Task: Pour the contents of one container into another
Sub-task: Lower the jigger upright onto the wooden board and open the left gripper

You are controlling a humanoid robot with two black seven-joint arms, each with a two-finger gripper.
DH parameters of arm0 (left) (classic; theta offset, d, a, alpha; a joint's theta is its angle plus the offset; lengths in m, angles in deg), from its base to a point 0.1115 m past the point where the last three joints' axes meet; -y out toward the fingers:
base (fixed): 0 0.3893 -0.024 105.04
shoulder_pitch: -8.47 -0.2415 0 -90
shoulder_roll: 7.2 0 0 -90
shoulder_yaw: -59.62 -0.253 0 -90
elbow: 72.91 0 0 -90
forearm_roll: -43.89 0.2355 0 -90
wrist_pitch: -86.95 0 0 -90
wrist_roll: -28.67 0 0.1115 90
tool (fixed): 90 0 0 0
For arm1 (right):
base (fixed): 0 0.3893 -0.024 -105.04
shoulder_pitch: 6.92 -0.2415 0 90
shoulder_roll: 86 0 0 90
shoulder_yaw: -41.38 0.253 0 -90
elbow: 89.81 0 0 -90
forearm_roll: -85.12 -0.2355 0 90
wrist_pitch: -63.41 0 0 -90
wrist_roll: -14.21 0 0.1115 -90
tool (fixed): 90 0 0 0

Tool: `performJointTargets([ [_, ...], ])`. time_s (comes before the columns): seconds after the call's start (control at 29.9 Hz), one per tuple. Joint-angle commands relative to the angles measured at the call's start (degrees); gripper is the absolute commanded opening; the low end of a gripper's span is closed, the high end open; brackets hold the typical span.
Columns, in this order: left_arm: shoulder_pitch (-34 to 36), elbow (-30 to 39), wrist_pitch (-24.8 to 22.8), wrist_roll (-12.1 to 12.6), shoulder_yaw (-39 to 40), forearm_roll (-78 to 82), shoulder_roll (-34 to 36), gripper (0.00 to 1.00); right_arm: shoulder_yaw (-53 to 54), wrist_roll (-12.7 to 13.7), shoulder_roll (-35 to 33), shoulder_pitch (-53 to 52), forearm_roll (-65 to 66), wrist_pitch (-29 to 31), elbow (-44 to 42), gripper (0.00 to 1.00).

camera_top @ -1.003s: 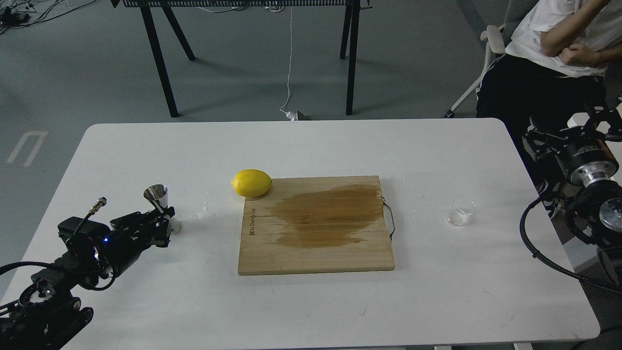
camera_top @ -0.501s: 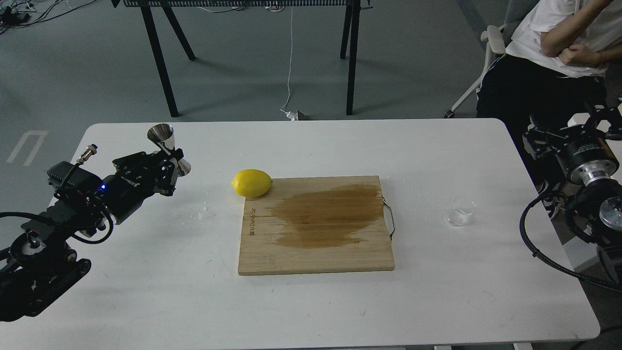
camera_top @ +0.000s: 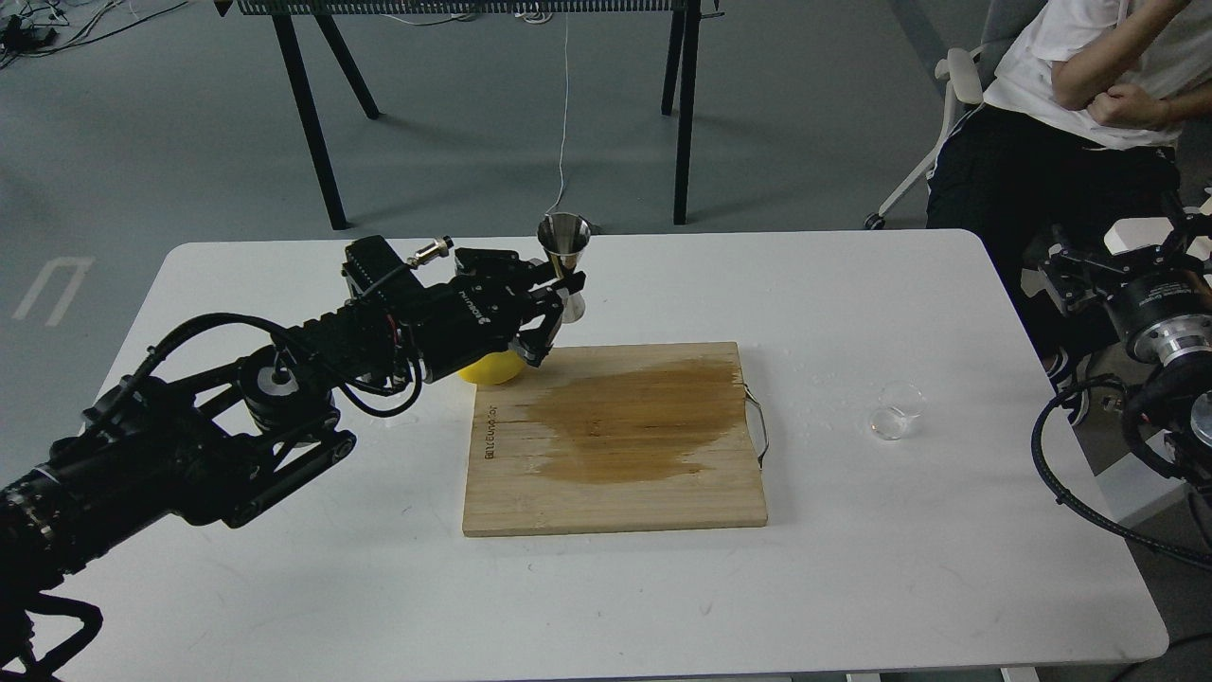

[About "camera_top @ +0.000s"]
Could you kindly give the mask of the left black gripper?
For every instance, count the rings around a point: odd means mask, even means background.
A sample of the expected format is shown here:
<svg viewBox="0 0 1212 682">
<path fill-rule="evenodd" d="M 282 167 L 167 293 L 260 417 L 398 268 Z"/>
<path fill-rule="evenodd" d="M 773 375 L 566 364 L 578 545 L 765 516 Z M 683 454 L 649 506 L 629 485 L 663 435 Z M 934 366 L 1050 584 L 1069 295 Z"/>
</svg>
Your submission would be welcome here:
<svg viewBox="0 0 1212 682">
<path fill-rule="evenodd" d="M 424 290 L 417 314 L 417 359 L 423 382 L 470 366 L 511 344 L 541 367 L 561 328 L 567 298 L 587 276 L 550 260 L 524 260 L 507 250 L 454 250 L 454 277 Z M 538 325 L 524 329 L 525 323 Z"/>
</svg>

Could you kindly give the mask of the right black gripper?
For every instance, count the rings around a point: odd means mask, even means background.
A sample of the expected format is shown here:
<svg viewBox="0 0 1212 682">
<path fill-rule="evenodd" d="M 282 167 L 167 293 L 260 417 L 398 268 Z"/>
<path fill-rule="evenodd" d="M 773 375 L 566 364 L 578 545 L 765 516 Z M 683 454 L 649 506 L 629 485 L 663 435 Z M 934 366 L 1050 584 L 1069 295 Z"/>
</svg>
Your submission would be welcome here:
<svg viewBox="0 0 1212 682">
<path fill-rule="evenodd" d="M 1200 260 L 1210 276 L 1211 219 L 1187 210 L 1177 190 L 1161 194 L 1170 233 L 1160 245 L 1160 262 Z M 1207 241 L 1207 256 L 1190 256 L 1193 245 Z M 1040 230 L 1027 250 L 1027 267 L 1044 277 L 1044 290 L 1060 314 L 1075 315 L 1105 305 L 1124 342 L 1127 357 L 1139 363 L 1168 366 L 1183 355 L 1211 350 L 1211 291 L 1206 277 L 1185 269 L 1147 273 L 1151 251 L 1111 254 L 1105 246 L 1077 237 L 1063 225 Z"/>
</svg>

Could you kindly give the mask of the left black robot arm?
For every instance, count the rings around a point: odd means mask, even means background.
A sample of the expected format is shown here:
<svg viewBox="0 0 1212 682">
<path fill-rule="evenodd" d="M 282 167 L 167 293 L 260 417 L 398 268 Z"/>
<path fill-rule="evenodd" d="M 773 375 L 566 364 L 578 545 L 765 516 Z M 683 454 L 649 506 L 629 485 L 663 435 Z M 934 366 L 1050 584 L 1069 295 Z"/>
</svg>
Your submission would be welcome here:
<svg viewBox="0 0 1212 682">
<path fill-rule="evenodd" d="M 5 681 L 52 681 L 98 635 L 86 601 L 55 596 L 65 575 L 175 514 L 239 528 L 350 454 L 333 394 L 367 415 L 410 409 L 421 386 L 514 350 L 551 351 L 585 275 L 566 256 L 458 250 L 438 237 L 407 258 L 385 237 L 345 250 L 349 297 L 285 328 L 247 314 L 179 323 L 82 411 L 2 491 Z"/>
</svg>

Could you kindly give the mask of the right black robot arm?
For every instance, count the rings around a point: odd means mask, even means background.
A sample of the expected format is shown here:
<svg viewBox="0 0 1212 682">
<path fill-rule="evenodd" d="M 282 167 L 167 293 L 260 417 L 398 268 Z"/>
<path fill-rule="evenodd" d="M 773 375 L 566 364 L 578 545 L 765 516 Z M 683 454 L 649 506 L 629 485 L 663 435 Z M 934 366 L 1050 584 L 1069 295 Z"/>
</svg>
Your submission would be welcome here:
<svg viewBox="0 0 1212 682">
<path fill-rule="evenodd" d="M 1107 313 L 1124 351 L 1151 366 L 1140 385 L 1103 374 L 1062 389 L 1044 406 L 1030 441 L 1033 462 L 1058 504 L 1140 548 L 1180 563 L 1210 569 L 1210 554 L 1174 548 L 1107 518 L 1060 483 L 1044 458 L 1044 425 L 1063 399 L 1096 386 L 1121 394 L 1120 431 L 1130 453 L 1165 478 L 1179 478 L 1210 497 L 1211 294 L 1210 258 L 1191 256 L 1210 234 L 1210 217 L 1187 211 L 1176 191 L 1161 199 L 1168 229 L 1155 245 L 1098 254 L 1074 246 L 1053 228 L 1057 247 L 1044 259 L 1044 290 L 1062 314 L 1090 305 Z"/>
</svg>

